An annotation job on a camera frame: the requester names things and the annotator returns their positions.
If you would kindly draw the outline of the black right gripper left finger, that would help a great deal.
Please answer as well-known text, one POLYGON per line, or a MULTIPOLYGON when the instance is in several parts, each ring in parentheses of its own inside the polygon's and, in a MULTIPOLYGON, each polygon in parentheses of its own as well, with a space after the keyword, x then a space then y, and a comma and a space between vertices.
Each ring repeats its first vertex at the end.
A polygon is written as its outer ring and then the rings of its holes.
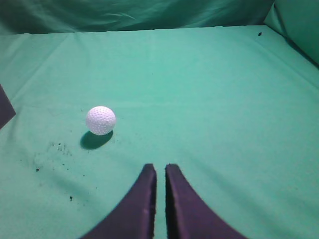
POLYGON ((83 239, 152 239, 157 200, 157 174, 145 164, 123 199, 83 239))

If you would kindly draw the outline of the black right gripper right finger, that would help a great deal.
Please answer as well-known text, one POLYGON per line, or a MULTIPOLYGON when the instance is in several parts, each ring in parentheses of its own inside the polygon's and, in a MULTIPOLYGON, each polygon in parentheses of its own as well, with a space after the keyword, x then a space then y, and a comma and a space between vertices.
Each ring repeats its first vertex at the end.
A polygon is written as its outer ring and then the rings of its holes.
POLYGON ((177 164, 165 167, 165 217, 169 239, 244 239, 199 197, 177 164))

